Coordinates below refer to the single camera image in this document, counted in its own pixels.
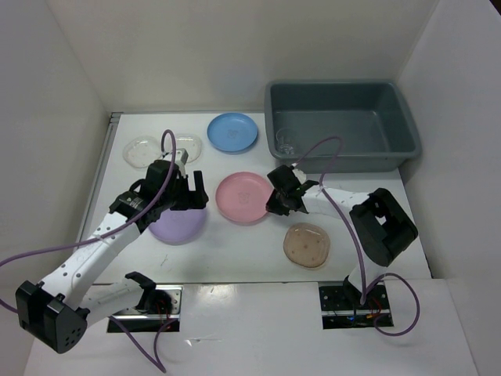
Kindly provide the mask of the clear square dish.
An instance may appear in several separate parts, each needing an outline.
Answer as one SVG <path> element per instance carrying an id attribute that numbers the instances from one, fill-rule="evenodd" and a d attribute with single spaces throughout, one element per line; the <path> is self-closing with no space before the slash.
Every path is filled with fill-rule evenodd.
<path id="1" fill-rule="evenodd" d="M 133 168 L 148 168 L 163 157 L 160 141 L 152 136 L 137 137 L 124 147 L 122 157 Z"/>
<path id="2" fill-rule="evenodd" d="M 189 133 L 175 135 L 176 150 L 187 153 L 186 164 L 193 163 L 202 152 L 202 140 L 199 136 Z"/>

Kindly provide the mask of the brown translucent square dish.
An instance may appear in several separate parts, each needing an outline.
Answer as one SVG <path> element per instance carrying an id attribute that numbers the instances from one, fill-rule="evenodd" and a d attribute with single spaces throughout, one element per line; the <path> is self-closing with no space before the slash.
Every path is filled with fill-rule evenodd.
<path id="1" fill-rule="evenodd" d="M 330 237 L 319 226 L 306 222 L 293 224 L 283 240 L 283 252 L 294 264 L 306 269 L 322 267 L 330 253 Z"/>

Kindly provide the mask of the clear glass cup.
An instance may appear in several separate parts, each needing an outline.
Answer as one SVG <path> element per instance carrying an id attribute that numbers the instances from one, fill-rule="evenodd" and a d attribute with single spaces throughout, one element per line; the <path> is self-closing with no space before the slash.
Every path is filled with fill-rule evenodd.
<path id="1" fill-rule="evenodd" d="M 276 133 L 276 149 L 285 155 L 294 155 L 297 149 L 294 131 L 281 128 Z"/>

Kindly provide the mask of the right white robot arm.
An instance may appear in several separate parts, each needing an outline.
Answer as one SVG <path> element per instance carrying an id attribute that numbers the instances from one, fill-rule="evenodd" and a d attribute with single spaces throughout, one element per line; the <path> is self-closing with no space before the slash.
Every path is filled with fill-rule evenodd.
<path id="1" fill-rule="evenodd" d="M 384 188 L 372 193 L 329 188 L 322 179 L 308 179 L 295 165 L 281 165 L 267 178 L 273 187 L 266 204 L 268 212 L 325 215 L 347 227 L 358 259 L 358 265 L 344 279 L 343 296 L 352 308 L 370 300 L 371 289 L 418 237 L 414 222 Z"/>

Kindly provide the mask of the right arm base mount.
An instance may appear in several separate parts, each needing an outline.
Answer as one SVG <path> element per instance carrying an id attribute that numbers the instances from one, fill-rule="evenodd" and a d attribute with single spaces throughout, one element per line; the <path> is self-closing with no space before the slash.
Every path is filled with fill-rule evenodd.
<path id="1" fill-rule="evenodd" d="M 319 284 L 319 301 L 323 330 L 393 327 L 386 287 L 378 284 L 368 295 L 365 305 L 356 307 L 344 294 L 341 282 Z"/>

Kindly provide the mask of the purple plate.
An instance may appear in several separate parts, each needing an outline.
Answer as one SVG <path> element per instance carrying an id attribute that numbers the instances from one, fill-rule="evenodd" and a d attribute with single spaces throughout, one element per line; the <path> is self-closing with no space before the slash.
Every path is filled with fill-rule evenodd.
<path id="1" fill-rule="evenodd" d="M 203 229 L 207 219 L 206 209 L 163 211 L 160 218 L 149 225 L 152 235 L 166 244 L 185 243 Z"/>

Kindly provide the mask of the blue plate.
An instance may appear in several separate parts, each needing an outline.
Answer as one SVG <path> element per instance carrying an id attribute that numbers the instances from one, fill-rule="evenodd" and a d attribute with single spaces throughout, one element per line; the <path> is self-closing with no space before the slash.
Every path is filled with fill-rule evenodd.
<path id="1" fill-rule="evenodd" d="M 211 145 L 224 153 L 238 154 L 251 148 L 258 139 L 258 127 L 245 114 L 225 113 L 215 117 L 207 127 Z"/>

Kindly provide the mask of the pink plate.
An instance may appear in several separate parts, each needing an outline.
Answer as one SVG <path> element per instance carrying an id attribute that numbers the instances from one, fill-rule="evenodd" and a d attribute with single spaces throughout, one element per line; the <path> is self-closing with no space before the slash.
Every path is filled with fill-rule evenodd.
<path id="1" fill-rule="evenodd" d="M 218 211 L 226 219 L 244 225 L 265 217 L 272 193 L 270 183 L 253 172 L 236 172 L 225 177 L 215 191 Z"/>

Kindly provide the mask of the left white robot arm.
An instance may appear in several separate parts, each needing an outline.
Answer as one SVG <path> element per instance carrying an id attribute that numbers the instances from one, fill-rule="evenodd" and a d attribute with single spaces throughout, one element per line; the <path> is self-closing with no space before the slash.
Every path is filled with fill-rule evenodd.
<path id="1" fill-rule="evenodd" d="M 156 283 L 139 272 L 127 273 L 101 291 L 90 288 L 107 266 L 168 209 L 203 209 L 208 202 L 204 178 L 193 173 L 189 188 L 184 168 L 153 162 L 146 177 L 134 182 L 111 204 L 108 213 L 82 246 L 52 273 L 16 290 L 20 326 L 56 353 L 70 351 L 88 327 L 127 308 L 148 313 L 161 300 Z"/>

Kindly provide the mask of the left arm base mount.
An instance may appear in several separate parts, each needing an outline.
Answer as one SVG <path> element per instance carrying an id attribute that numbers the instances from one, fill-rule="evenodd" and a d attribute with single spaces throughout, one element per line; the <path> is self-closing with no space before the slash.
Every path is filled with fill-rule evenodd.
<path id="1" fill-rule="evenodd" d="M 156 289 L 156 300 L 145 309 L 122 309 L 113 318 L 129 332 L 154 333 L 163 325 L 164 332 L 179 332 L 182 308 L 182 285 L 160 284 Z"/>

